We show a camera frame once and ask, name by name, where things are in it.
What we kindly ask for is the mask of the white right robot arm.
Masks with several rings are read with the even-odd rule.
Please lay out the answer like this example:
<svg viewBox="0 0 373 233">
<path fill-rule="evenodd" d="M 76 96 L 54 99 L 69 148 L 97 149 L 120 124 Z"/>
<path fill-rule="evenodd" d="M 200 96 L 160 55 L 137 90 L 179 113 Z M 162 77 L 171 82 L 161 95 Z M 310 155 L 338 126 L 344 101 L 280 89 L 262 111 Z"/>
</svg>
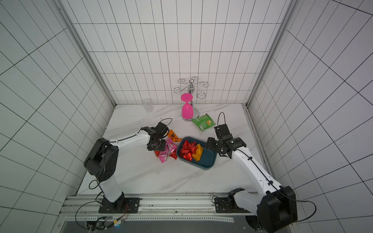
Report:
<svg viewBox="0 0 373 233">
<path fill-rule="evenodd" d="M 224 141 L 209 137 L 206 148 L 233 159 L 256 188 L 257 195 L 243 188 L 230 191 L 227 202 L 232 211 L 246 210 L 255 214 L 268 233 L 274 233 L 298 220 L 293 189 L 276 181 L 252 156 L 241 138 Z"/>
</svg>

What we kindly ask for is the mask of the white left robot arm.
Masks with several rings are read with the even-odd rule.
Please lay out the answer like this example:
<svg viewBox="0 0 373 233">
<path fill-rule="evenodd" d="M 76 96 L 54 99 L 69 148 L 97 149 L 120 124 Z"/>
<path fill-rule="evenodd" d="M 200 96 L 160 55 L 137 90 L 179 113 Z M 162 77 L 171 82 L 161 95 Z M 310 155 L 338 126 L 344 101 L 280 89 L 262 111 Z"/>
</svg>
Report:
<svg viewBox="0 0 373 233">
<path fill-rule="evenodd" d="M 98 139 L 85 159 L 84 167 L 96 178 L 104 200 L 110 204 L 116 204 L 124 197 L 114 176 L 120 152 L 126 153 L 140 146 L 146 146 L 149 151 L 164 151 L 166 141 L 154 129 L 143 127 L 125 138 Z"/>
</svg>

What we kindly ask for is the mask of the orange tea bag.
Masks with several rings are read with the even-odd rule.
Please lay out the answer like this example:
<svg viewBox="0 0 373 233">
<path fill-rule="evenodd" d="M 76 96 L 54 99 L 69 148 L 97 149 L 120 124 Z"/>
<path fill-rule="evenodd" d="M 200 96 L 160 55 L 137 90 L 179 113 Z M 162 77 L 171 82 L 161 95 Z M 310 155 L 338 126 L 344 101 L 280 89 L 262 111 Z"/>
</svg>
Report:
<svg viewBox="0 0 373 233">
<path fill-rule="evenodd" d="M 172 142 L 180 142 L 182 138 L 179 138 L 173 130 L 169 130 L 167 137 L 172 140 Z"/>
</svg>

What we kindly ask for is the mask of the yellow tea bag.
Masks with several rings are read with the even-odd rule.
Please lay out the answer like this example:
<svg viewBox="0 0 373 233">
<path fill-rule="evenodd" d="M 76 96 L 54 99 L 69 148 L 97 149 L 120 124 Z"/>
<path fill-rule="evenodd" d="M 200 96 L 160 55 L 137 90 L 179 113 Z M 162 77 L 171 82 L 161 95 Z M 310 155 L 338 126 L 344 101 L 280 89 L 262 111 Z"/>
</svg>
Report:
<svg viewBox="0 0 373 233">
<path fill-rule="evenodd" d="M 192 154 L 193 159 L 197 162 L 200 161 L 203 151 L 204 151 L 204 148 L 200 144 L 197 144 L 193 149 L 193 154 Z"/>
</svg>

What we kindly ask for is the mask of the red tea bag lone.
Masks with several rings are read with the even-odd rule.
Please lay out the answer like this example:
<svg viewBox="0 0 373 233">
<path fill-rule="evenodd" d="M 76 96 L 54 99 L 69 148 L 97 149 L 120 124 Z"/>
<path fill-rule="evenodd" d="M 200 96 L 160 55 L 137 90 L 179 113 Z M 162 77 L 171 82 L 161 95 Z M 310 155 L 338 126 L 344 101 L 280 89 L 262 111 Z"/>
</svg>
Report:
<svg viewBox="0 0 373 233">
<path fill-rule="evenodd" d="M 181 157 L 191 157 L 192 156 L 192 152 L 190 151 L 190 149 L 189 148 L 182 148 L 181 150 L 180 150 L 180 153 L 179 153 L 179 155 L 181 156 Z"/>
</svg>

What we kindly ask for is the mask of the red tea bag top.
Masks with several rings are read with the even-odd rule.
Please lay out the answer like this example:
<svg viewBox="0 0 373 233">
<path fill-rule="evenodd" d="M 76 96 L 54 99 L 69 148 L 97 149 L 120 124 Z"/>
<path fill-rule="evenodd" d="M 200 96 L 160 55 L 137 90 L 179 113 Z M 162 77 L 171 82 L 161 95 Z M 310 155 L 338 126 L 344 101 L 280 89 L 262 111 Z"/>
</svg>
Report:
<svg viewBox="0 0 373 233">
<path fill-rule="evenodd" d="M 189 152 L 189 153 L 185 153 L 185 154 L 183 155 L 183 158 L 184 158 L 185 160 L 191 162 L 192 159 L 193 159 L 192 153 L 191 153 L 191 152 Z"/>
</svg>

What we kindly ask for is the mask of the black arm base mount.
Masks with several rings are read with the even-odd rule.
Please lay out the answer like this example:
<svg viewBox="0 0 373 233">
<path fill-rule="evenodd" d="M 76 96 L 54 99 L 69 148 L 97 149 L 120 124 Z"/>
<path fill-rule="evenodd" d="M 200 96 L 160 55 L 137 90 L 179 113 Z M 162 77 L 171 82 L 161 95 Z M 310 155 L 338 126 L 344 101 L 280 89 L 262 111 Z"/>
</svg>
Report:
<svg viewBox="0 0 373 233">
<path fill-rule="evenodd" d="M 250 213 L 254 210 L 256 213 L 257 205 L 259 204 L 259 196 L 257 194 L 247 192 L 244 188 L 236 188 L 228 192 L 227 197 L 218 197 L 214 195 L 211 198 L 215 206 L 216 213 Z"/>
</svg>

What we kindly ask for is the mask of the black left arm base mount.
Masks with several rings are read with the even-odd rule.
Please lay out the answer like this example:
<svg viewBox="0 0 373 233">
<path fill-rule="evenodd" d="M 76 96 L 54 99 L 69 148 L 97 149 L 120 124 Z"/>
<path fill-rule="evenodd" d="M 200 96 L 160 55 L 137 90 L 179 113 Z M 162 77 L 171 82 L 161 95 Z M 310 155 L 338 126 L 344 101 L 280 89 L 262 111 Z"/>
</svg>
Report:
<svg viewBox="0 0 373 233">
<path fill-rule="evenodd" d="M 106 198 L 103 198 L 101 206 L 98 210 L 100 214 L 136 214 L 139 210 L 140 198 L 119 198 L 114 203 L 111 203 Z"/>
</svg>

